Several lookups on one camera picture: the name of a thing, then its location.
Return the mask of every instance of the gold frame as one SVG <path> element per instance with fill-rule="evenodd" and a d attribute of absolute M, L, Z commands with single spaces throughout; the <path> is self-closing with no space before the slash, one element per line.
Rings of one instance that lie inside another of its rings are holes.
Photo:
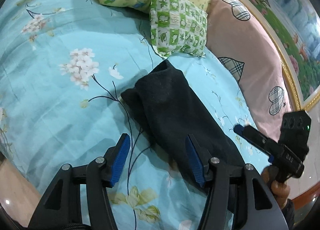
<path fill-rule="evenodd" d="M 250 11 L 250 13 L 259 21 L 259 23 L 261 24 L 261 26 L 264 28 L 264 30 L 267 32 L 267 34 L 269 35 L 270 39 L 272 40 L 273 44 L 275 45 L 276 49 L 278 50 L 278 53 L 280 55 L 281 58 L 281 64 L 282 64 L 282 69 L 283 69 L 283 74 L 284 77 L 287 81 L 287 85 L 289 88 L 289 94 L 291 95 L 290 99 L 291 99 L 291 103 L 292 103 L 292 107 L 294 110 L 302 110 L 305 109 L 307 111 L 311 110 L 314 105 L 320 100 L 320 90 L 316 93 L 316 95 L 311 99 L 311 100 L 306 100 L 305 102 L 301 102 L 301 99 L 299 98 L 299 94 L 298 94 L 298 86 L 292 76 L 292 73 L 290 72 L 290 68 L 289 65 L 287 63 L 287 60 L 284 57 L 283 52 L 281 51 L 279 45 L 276 43 L 274 37 L 270 34 L 270 32 L 267 30 L 265 24 L 261 21 L 261 18 L 263 18 L 263 16 L 257 16 L 255 13 L 253 13 L 249 7 L 247 7 L 248 10 Z"/>

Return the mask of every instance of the silver screw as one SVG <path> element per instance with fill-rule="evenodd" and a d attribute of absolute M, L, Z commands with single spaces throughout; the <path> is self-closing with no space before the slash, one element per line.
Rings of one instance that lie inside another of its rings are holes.
<path fill-rule="evenodd" d="M 219 160 L 218 158 L 216 158 L 216 157 L 211 158 L 210 161 L 211 161 L 213 164 L 217 164 L 217 163 L 220 162 L 220 160 Z"/>
<path fill-rule="evenodd" d="M 98 158 L 96 158 L 96 163 L 102 163 L 102 162 L 104 162 L 104 157 L 98 157 Z"/>
<path fill-rule="evenodd" d="M 61 168 L 62 170 L 68 170 L 70 169 L 70 164 L 63 164 Z"/>
<path fill-rule="evenodd" d="M 249 164 L 249 163 L 248 163 L 248 164 L 245 165 L 245 168 L 246 168 L 247 170 L 253 170 L 254 167 L 253 167 L 252 164 Z"/>

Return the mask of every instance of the landscape painting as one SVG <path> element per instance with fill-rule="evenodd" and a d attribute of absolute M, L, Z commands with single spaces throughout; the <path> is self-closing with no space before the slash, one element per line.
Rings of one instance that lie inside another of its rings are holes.
<path fill-rule="evenodd" d="M 283 44 L 303 97 L 310 101 L 320 85 L 320 19 L 309 0 L 249 0 Z"/>

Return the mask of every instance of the light blue bed sheet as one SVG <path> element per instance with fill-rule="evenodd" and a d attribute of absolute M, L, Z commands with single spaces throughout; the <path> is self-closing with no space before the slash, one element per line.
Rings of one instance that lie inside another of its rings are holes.
<path fill-rule="evenodd" d="M 98 83 L 121 100 L 121 92 L 162 61 L 148 42 L 147 15 L 96 0 L 6 0 L 0 37 L 0 150 L 40 193 L 62 164 L 87 164 L 122 133 L 131 134 L 119 102 L 88 101 L 109 96 Z M 169 61 L 183 71 L 245 162 L 261 172 L 267 157 L 231 130 L 238 122 L 254 124 L 241 91 L 217 58 L 205 53 L 174 54 Z M 196 229 L 204 194 L 181 178 L 164 151 L 149 148 L 140 126 L 129 121 L 135 147 L 119 183 L 108 190 L 118 228 Z M 85 202 L 82 207 L 89 223 Z"/>

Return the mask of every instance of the camera lens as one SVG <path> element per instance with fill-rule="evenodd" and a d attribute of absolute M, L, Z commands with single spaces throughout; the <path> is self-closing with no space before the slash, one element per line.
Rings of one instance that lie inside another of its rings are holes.
<path fill-rule="evenodd" d="M 300 128 L 302 126 L 302 118 L 300 117 L 297 122 L 297 128 Z"/>
<path fill-rule="evenodd" d="M 283 122 L 282 122 L 282 127 L 286 127 L 288 124 L 288 120 L 287 119 L 284 119 Z"/>
<path fill-rule="evenodd" d="M 290 118 L 289 120 L 289 129 L 292 129 L 294 127 L 294 118 Z"/>

